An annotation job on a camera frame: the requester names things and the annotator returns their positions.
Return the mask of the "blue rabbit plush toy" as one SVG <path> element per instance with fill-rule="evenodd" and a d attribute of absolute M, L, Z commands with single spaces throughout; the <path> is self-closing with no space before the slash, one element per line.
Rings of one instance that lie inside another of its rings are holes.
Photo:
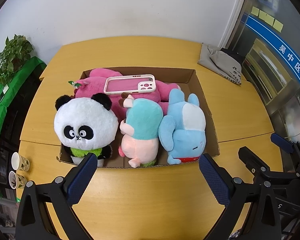
<path fill-rule="evenodd" d="M 206 119 L 196 94 L 185 100 L 182 90 L 169 94 L 167 115 L 163 117 L 158 135 L 167 151 L 170 165 L 197 161 L 206 146 Z"/>

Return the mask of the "panda plush toy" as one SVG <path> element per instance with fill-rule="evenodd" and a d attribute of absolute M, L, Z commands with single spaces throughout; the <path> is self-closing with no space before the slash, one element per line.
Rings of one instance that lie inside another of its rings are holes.
<path fill-rule="evenodd" d="M 89 98 L 63 95 L 55 101 L 54 130 L 62 145 L 70 149 L 74 164 L 88 153 L 97 156 L 99 167 L 111 157 L 110 144 L 119 126 L 111 106 L 111 99 L 104 93 Z"/>

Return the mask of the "cardboard box tray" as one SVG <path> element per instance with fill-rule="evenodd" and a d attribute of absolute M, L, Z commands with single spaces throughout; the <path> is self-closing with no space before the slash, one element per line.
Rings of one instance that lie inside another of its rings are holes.
<path fill-rule="evenodd" d="M 74 94 L 55 103 L 60 162 L 79 165 L 94 154 L 99 167 L 137 168 L 219 155 L 212 114 L 194 70 L 95 68 L 73 85 Z"/>

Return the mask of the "teal pink pig plush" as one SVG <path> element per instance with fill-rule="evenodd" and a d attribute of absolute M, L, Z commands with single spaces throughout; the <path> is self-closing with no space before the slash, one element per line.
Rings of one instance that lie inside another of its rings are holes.
<path fill-rule="evenodd" d="M 155 164 L 159 149 L 159 125 L 164 117 L 158 103 L 144 98 L 134 98 L 122 93 L 119 100 L 126 111 L 120 123 L 123 134 L 119 155 L 127 157 L 132 168 Z"/>

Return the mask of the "white phone case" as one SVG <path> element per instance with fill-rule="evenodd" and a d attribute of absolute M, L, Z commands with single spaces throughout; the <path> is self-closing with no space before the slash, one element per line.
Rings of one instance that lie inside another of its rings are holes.
<path fill-rule="evenodd" d="M 151 93 L 156 90 L 155 77 L 151 74 L 114 76 L 106 79 L 104 93 L 116 95 L 122 93 Z"/>

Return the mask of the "pink bear plush toy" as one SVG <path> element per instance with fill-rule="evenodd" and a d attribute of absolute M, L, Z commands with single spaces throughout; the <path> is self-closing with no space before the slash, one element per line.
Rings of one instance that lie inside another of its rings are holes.
<path fill-rule="evenodd" d="M 91 70 L 88 77 L 85 79 L 79 79 L 75 83 L 79 83 L 79 87 L 74 90 L 75 98 L 90 98 L 96 93 L 103 92 L 118 92 L 117 94 L 109 94 L 109 98 L 112 101 L 111 110 L 118 117 L 119 120 L 123 120 L 126 117 L 126 108 L 123 108 L 119 104 L 122 93 L 130 94 L 131 91 L 136 90 L 138 83 L 145 81 L 145 78 L 140 79 L 127 79 L 120 72 L 107 69 L 107 68 L 95 68 Z M 170 91 L 178 89 L 179 86 L 176 83 L 164 83 L 160 80 L 155 80 L 155 90 L 152 92 L 133 93 L 133 98 L 145 98 L 152 100 L 159 104 L 162 108 L 164 115 L 167 114 L 168 101 Z"/>

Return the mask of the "paper cup lower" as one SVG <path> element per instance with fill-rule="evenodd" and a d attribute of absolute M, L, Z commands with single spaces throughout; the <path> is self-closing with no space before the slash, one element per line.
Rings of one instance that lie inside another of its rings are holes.
<path fill-rule="evenodd" d="M 9 185 L 13 190 L 22 189 L 25 187 L 27 180 L 25 177 L 10 171 L 8 175 Z"/>

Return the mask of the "paper cup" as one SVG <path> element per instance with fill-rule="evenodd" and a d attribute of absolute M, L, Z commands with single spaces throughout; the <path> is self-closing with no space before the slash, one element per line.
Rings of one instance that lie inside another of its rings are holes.
<path fill-rule="evenodd" d="M 28 171 L 30 169 L 29 159 L 23 157 L 18 152 L 14 152 L 11 157 L 11 165 L 14 170 Z"/>
<path fill-rule="evenodd" d="M 8 175 L 9 185 L 13 190 L 22 189 L 25 187 L 27 180 L 25 177 L 10 171 Z"/>

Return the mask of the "paper cup upper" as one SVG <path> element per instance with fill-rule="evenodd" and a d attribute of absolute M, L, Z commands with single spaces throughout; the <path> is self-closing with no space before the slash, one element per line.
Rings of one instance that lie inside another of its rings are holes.
<path fill-rule="evenodd" d="M 18 152 L 14 152 L 11 157 L 11 165 L 14 170 L 28 171 L 30 169 L 29 159 L 23 157 Z"/>

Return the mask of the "blue banner sign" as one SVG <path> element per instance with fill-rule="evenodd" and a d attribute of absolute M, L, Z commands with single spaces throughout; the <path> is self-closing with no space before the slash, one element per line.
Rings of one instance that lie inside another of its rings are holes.
<path fill-rule="evenodd" d="M 300 57 L 288 43 L 254 17 L 248 16 L 245 26 L 261 36 L 281 56 L 300 83 Z"/>

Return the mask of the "grey cloth bag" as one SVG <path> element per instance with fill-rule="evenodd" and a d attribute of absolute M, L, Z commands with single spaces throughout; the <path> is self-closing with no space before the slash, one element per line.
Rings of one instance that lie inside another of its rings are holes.
<path fill-rule="evenodd" d="M 202 43 L 198 64 L 240 85 L 244 58 L 238 53 Z"/>

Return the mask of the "potted green plant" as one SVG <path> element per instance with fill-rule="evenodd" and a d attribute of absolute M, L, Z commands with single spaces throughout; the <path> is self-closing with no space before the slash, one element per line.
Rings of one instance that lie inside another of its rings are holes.
<path fill-rule="evenodd" d="M 7 85 L 15 74 L 29 61 L 33 51 L 32 44 L 24 35 L 14 35 L 5 41 L 5 48 L 0 52 L 0 85 Z"/>

